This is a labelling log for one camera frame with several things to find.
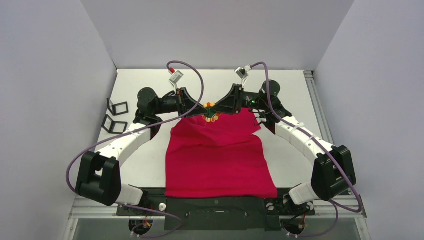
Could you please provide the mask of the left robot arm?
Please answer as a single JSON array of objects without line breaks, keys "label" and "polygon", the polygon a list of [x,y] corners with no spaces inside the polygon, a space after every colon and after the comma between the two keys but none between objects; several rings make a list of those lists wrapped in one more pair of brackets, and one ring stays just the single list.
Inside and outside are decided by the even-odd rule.
[{"label": "left robot arm", "polygon": [[142,88],[137,94],[135,119],[122,137],[97,152],[87,151],[81,156],[75,193],[105,206],[128,204],[136,215],[145,214],[149,210],[149,201],[143,190],[122,183],[121,166],[158,134],[163,124],[160,114],[178,113],[182,117],[192,117],[207,112],[184,87],[163,97],[158,97],[150,87]]}]

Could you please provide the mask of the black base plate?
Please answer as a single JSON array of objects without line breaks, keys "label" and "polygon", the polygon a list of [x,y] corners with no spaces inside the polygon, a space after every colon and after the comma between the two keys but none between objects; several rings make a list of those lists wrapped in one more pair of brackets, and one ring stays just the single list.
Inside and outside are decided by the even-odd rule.
[{"label": "black base plate", "polygon": [[129,217],[130,227],[142,223],[146,229],[155,221],[164,221],[164,230],[266,232],[300,226],[303,216],[315,215],[312,202],[295,205],[289,200],[288,188],[278,188],[276,198],[212,197],[176,198],[165,195],[164,188],[147,188],[148,198],[142,209],[120,204],[119,217]]}]

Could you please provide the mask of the aluminium side rail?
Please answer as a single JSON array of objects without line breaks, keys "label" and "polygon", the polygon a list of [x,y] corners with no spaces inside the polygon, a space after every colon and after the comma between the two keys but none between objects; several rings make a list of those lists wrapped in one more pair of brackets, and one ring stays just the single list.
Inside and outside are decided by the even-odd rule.
[{"label": "aluminium side rail", "polygon": [[333,144],[334,140],[318,94],[318,89],[314,78],[314,71],[305,70],[303,71],[303,75],[306,81],[306,85],[308,87],[309,95],[312,101],[312,106],[318,122],[320,133],[326,142]]}]

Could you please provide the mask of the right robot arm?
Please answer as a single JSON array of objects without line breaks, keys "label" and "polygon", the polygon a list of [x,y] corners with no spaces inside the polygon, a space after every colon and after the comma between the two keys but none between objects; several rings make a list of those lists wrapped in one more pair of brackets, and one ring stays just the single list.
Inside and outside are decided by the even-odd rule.
[{"label": "right robot arm", "polygon": [[234,84],[230,92],[211,107],[211,111],[233,115],[245,108],[256,112],[271,133],[286,140],[311,162],[311,180],[295,186],[282,199],[283,209],[294,214],[302,204],[332,200],[352,188],[357,179],[351,151],[344,145],[337,147],[328,143],[309,131],[282,105],[280,90],[280,84],[274,80],[265,81],[257,93]]}]

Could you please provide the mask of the orange yellow pompom brooch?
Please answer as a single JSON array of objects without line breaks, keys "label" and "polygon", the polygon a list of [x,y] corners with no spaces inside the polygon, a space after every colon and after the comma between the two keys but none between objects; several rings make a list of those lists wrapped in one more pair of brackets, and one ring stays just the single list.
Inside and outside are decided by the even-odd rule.
[{"label": "orange yellow pompom brooch", "polygon": [[215,105],[216,104],[214,102],[207,102],[203,105],[206,110],[206,114],[202,116],[202,119],[205,120],[207,123],[215,123],[221,116],[221,113],[215,112],[212,109]]}]

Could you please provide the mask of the red t-shirt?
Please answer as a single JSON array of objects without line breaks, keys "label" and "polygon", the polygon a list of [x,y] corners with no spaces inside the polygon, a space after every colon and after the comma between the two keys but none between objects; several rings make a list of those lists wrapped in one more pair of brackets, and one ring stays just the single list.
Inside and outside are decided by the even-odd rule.
[{"label": "red t-shirt", "polygon": [[165,194],[173,198],[258,197],[278,195],[248,110],[180,120],[170,132],[165,156]]}]

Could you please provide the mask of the aluminium front rail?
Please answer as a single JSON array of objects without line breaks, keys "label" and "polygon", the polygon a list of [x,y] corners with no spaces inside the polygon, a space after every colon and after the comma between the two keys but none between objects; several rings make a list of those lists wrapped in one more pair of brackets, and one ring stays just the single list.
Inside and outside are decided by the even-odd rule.
[{"label": "aluminium front rail", "polygon": [[[331,203],[322,200],[313,201],[315,215],[309,217],[311,220],[316,219],[333,219],[336,216],[336,210]],[[141,216],[130,216],[129,214],[118,214],[120,207],[117,204],[112,206],[104,206],[95,201],[76,196],[71,208],[69,219],[107,219],[107,220],[141,220]],[[367,214],[365,208],[361,212],[352,212],[341,207],[338,207],[338,219],[354,219],[358,230],[358,235],[361,240],[370,240],[371,235],[366,223]]]}]

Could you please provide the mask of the black frame stand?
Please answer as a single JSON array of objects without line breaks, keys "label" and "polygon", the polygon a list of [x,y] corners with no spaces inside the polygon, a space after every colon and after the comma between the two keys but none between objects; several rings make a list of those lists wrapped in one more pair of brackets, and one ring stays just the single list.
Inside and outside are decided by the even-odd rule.
[{"label": "black frame stand", "polygon": [[113,103],[112,100],[108,97],[106,99],[107,109],[113,116],[120,116],[129,113],[128,102],[119,102]]},{"label": "black frame stand", "polygon": [[128,127],[128,122],[126,121],[115,121],[108,114],[103,118],[101,128],[105,130],[108,134],[120,135],[123,134]]}]

